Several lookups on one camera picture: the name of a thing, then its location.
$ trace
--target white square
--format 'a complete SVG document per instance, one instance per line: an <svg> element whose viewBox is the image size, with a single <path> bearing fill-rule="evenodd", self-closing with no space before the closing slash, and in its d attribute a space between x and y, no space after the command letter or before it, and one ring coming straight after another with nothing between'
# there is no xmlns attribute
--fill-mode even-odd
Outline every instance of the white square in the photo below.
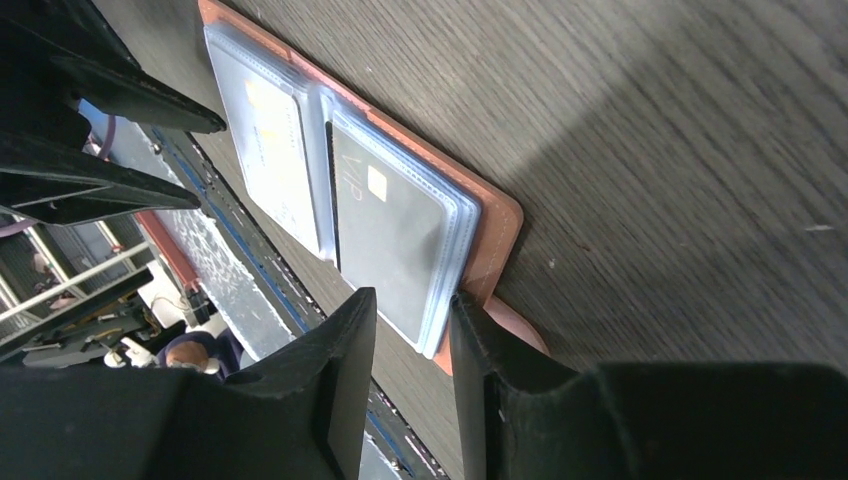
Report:
<svg viewBox="0 0 848 480"><path fill-rule="evenodd" d="M382 201L386 201L386 189L388 180L376 168L368 165L368 190Z"/></svg>

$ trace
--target blue stripe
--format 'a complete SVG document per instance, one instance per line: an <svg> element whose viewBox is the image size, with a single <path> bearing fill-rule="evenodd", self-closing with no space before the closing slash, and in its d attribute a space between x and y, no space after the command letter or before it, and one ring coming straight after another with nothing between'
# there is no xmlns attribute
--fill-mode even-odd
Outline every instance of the blue stripe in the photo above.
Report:
<svg viewBox="0 0 848 480"><path fill-rule="evenodd" d="M265 280L265 283L268 285L271 291L274 292L274 296L280 300L280 302L286 308L286 311L289 313L295 323L297 323L298 328L300 328L303 333L308 332L310 330L309 326L306 324L306 322L303 321L303 319L300 317L300 314L297 313L297 310L295 310L294 305L292 305L286 295L282 292L282 290L280 290L276 282L274 282L271 276L268 275L268 272L265 271L265 269L262 267L256 257L253 256L253 253L247 246L247 242L244 241L242 236L239 235L239 233L236 231L235 227L227 220L227 217L224 216L224 212L221 211L221 209L218 208L214 203L209 201L209 197L206 195L206 186L204 185L203 181L197 177L191 167L189 167L188 161L185 160L173 147L171 147L170 142L168 142L165 136L162 135L162 133L158 129L152 128L152 130L159 143L161 143L162 146L165 147L166 150L168 150L168 153L170 153L171 156L173 156L174 159L177 161L177 164L179 164L180 166L180 170L182 170L182 172L188 177L189 181L191 181L192 185L194 185L194 188L197 189L197 191L200 192L204 198L206 198L209 207L212 209L213 213L215 213L215 216L218 217L220 223L224 225L224 228L227 230L227 233L229 233L230 236L233 237L233 239L236 241L236 244L238 244L239 248L241 248L241 251L250 260L250 263L256 268L256 270L259 272L259 275L262 277L263 280ZM377 432L380 434L380 436L383 437L383 440L385 440L386 444L389 446L395 456L398 457L398 461L403 464L403 466L406 468L406 471L414 477L415 475L412 473L412 469L409 468L409 465L406 463L406 460L404 459L403 454L400 452L400 449L398 448L397 444L392 440L391 436L383 428L383 426L380 425L380 421L377 419L377 417L370 411L366 411L366 416L368 418L368 421L371 422L371 425L373 425Z"/></svg>

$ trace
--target person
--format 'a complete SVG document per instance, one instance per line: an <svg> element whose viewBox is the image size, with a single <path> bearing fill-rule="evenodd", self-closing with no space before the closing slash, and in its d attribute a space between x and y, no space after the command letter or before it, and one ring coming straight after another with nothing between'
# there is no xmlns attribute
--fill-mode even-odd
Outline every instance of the person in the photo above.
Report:
<svg viewBox="0 0 848 480"><path fill-rule="evenodd" d="M223 381L239 371L243 353L244 347L228 328L217 338L205 331L184 333L171 340L156 357L160 366L214 373Z"/></svg>

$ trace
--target wooden table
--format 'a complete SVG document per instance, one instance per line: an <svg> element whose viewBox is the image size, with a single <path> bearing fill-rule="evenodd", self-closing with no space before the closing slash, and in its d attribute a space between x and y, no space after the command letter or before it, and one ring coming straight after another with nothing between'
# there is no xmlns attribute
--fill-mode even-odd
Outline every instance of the wooden table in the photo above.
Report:
<svg viewBox="0 0 848 480"><path fill-rule="evenodd" d="M223 114L194 2L98 0ZM848 6L801 0L235 0L524 206L497 294L554 356L848 366ZM349 289L199 141L318 303ZM461 478L451 379L381 325L374 378Z"/></svg>

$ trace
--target brown leather wallet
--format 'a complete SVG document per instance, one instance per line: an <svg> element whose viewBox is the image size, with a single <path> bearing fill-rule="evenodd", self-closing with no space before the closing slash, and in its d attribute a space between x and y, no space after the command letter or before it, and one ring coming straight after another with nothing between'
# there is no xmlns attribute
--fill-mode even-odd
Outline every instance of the brown leather wallet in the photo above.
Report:
<svg viewBox="0 0 848 480"><path fill-rule="evenodd" d="M495 285L503 273L504 265L524 222L524 213L518 202L377 110L294 49L239 13L216 0L198 0L198 5L205 25L226 22L236 27L304 74L336 92L362 111L377 128L391 135L401 145L477 197L482 206L482 214L460 288L472 294L485 306L495 291ZM452 375L450 337L447 333L449 330L445 328L442 343L433 361L445 373Z"/></svg>

